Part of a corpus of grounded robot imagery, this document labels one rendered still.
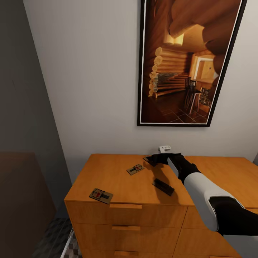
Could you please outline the mousetrap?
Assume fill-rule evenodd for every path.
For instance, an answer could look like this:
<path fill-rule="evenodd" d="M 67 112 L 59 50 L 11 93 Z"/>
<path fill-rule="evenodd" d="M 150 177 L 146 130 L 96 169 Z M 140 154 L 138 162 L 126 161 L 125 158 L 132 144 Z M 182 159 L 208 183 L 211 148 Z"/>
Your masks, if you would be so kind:
<path fill-rule="evenodd" d="M 127 172 L 130 174 L 130 175 L 133 175 L 141 170 L 143 170 L 144 167 L 141 165 L 141 164 L 138 164 L 130 169 L 127 170 Z"/>
<path fill-rule="evenodd" d="M 102 203 L 109 204 L 109 202 L 111 201 L 111 199 L 113 197 L 113 194 L 95 188 L 92 191 L 92 193 L 89 195 L 89 197 L 93 198 L 95 200 L 101 201 Z"/>
<path fill-rule="evenodd" d="M 174 192 L 174 188 L 169 186 L 168 184 L 165 184 L 161 180 L 158 180 L 157 178 L 152 182 L 152 185 L 159 188 L 161 191 L 165 192 L 169 196 L 172 196 L 172 193 Z"/>
<path fill-rule="evenodd" d="M 143 159 L 146 160 L 149 164 L 151 164 L 153 167 L 156 166 L 158 163 L 153 163 L 152 161 L 147 159 L 148 156 L 144 157 Z"/>

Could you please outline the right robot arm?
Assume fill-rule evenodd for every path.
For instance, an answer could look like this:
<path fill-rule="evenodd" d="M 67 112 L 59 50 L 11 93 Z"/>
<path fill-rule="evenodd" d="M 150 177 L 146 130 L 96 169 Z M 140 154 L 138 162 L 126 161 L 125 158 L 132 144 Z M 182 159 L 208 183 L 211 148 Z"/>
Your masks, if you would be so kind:
<path fill-rule="evenodd" d="M 220 233 L 242 258 L 258 258 L 258 214 L 245 209 L 234 196 L 204 176 L 181 153 L 165 153 L 170 149 L 169 145 L 159 146 L 161 154 L 147 159 L 170 166 L 211 231 Z"/>

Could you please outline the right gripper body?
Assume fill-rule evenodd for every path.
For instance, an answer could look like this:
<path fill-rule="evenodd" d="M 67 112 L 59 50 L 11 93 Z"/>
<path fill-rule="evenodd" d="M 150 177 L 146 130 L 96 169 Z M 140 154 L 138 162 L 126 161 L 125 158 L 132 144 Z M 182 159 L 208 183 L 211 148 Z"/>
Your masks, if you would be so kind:
<path fill-rule="evenodd" d="M 162 164 L 165 164 L 165 163 L 163 162 L 163 157 L 164 157 L 165 154 L 167 154 L 167 153 L 161 153 L 161 154 L 152 155 L 153 163 L 162 163 Z"/>

